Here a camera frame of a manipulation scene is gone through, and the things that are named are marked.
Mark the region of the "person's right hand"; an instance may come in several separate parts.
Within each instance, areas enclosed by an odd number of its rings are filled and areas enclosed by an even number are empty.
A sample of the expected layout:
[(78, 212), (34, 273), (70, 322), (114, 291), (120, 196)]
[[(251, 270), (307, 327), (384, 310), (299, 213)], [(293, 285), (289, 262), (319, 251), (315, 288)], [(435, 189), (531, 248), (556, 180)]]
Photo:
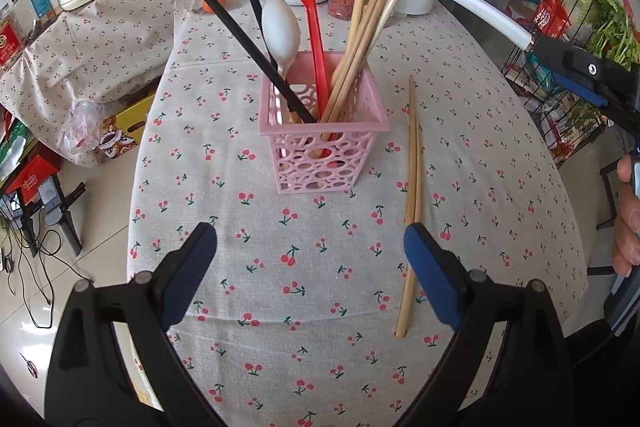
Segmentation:
[(614, 243), (611, 251), (612, 267), (621, 277), (629, 277), (631, 270), (638, 267), (639, 246), (639, 199), (634, 195), (631, 181), (631, 158), (625, 155), (617, 164), (620, 179), (618, 190), (618, 213), (614, 222)]

